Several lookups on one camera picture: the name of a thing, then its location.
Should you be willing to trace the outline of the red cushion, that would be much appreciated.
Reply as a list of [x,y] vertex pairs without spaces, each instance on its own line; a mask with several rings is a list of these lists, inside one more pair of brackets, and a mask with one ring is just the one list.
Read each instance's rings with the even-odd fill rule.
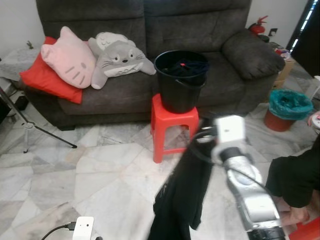
[[[44,44],[53,45],[57,43],[57,39],[46,36]],[[68,54],[57,53],[48,57],[52,60],[54,67],[66,71],[73,61]],[[57,98],[65,99],[68,102],[80,105],[82,103],[83,90],[65,82],[55,71],[52,66],[48,65],[43,59],[42,54],[38,54],[32,66],[27,70],[19,73],[22,82],[32,89],[40,90],[46,94],[57,96]]]

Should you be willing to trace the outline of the pink cat pillow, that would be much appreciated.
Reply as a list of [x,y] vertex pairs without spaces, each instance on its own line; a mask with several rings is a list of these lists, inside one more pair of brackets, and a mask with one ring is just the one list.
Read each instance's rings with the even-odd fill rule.
[[54,44],[43,44],[40,54],[42,60],[69,85],[86,89],[92,84],[96,57],[88,44],[78,38],[69,27],[61,28]]

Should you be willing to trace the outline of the brown cardboard box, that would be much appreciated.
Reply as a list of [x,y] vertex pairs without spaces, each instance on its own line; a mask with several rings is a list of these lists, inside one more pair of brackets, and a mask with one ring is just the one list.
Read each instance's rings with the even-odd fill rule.
[[291,70],[294,67],[295,60],[291,57],[291,51],[287,50],[285,48],[282,48],[281,46],[277,46],[274,49],[276,54],[279,54],[284,62],[285,66],[283,69],[279,72],[278,77],[276,78],[275,82],[272,85],[272,89],[280,89],[284,83],[286,82],[286,78],[290,75]]

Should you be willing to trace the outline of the dark clothes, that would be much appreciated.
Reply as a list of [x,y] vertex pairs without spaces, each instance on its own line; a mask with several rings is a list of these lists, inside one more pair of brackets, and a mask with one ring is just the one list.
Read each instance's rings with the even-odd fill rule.
[[191,78],[206,73],[209,68],[210,64],[206,61],[182,58],[177,62],[160,69],[160,71],[173,77]]

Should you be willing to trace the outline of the dark brown sofa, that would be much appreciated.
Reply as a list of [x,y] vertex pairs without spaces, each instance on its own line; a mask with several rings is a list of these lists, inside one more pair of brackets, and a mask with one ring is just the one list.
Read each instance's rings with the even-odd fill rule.
[[[246,27],[251,0],[36,0],[46,37],[68,26],[80,39],[100,32],[122,34],[146,57],[173,50],[202,54],[209,62],[196,107],[200,115],[246,115],[270,93],[285,62]],[[87,87],[81,103],[25,86],[23,92],[51,125],[149,122],[158,78],[142,72]]]

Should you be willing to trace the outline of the red bin with teal bag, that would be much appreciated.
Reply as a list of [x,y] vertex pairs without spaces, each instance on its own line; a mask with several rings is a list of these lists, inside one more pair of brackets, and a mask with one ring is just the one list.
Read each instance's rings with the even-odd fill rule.
[[272,131],[284,132],[306,119],[314,110],[311,99],[290,89],[275,89],[269,95],[269,109],[263,123]]

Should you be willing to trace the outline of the red fire extinguisher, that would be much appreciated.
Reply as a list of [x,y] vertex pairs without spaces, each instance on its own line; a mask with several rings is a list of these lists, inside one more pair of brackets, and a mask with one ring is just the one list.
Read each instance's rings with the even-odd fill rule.
[[252,23],[247,29],[254,35],[263,35],[265,33],[265,27],[263,26],[266,23],[265,19],[268,15],[259,17],[255,23]]

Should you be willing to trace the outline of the silver metal clothes rack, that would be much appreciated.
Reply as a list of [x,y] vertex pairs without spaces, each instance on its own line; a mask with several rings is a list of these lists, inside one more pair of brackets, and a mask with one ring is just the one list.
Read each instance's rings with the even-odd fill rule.
[[4,91],[4,89],[2,89],[2,87],[0,87],[0,98],[2,98],[2,100],[6,103],[6,105],[13,110],[16,115],[18,116],[19,119],[21,119],[22,126],[24,128],[24,135],[23,135],[23,153],[27,153],[29,151],[30,148],[30,144],[29,144],[29,130],[35,129],[35,130],[39,130],[40,132],[59,140],[60,142],[63,142],[64,144],[67,144],[68,146],[70,146],[72,149],[77,149],[78,146],[71,143],[70,141],[67,141],[43,128],[41,128],[40,126],[38,126],[35,122],[30,121],[29,119],[27,119],[25,117],[25,115],[19,110],[19,108],[14,104],[13,100],[9,97],[9,95]]

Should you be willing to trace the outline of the black garment with red trim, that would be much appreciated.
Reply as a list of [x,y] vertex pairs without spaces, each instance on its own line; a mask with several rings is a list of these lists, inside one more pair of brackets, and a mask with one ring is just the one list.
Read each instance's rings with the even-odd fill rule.
[[197,230],[201,224],[212,169],[211,150],[198,150],[195,134],[158,190],[146,240],[192,240],[191,230]]

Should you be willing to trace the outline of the black plastic bucket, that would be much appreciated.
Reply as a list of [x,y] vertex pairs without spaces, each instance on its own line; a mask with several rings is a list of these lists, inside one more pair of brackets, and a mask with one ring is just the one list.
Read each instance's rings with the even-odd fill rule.
[[158,93],[161,97],[161,103],[164,109],[173,114],[185,114],[195,108],[201,89],[207,80],[208,70],[195,77],[174,77],[162,73],[161,69],[183,58],[210,64],[204,55],[189,50],[166,51],[158,55],[153,62],[157,71]]

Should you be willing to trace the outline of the person in black shorts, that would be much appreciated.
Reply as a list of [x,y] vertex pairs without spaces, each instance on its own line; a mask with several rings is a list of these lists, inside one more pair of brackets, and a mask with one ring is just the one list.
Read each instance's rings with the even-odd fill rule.
[[320,136],[301,154],[272,160],[265,187],[289,207],[279,212],[283,226],[309,221],[308,207],[320,210]]

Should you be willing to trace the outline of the grey Totoro plush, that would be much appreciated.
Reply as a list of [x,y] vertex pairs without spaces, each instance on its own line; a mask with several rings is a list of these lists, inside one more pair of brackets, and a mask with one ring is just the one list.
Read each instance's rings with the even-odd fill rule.
[[108,78],[142,72],[153,75],[157,71],[153,63],[134,41],[123,34],[100,32],[89,38],[87,45],[96,57],[91,87],[100,90]]

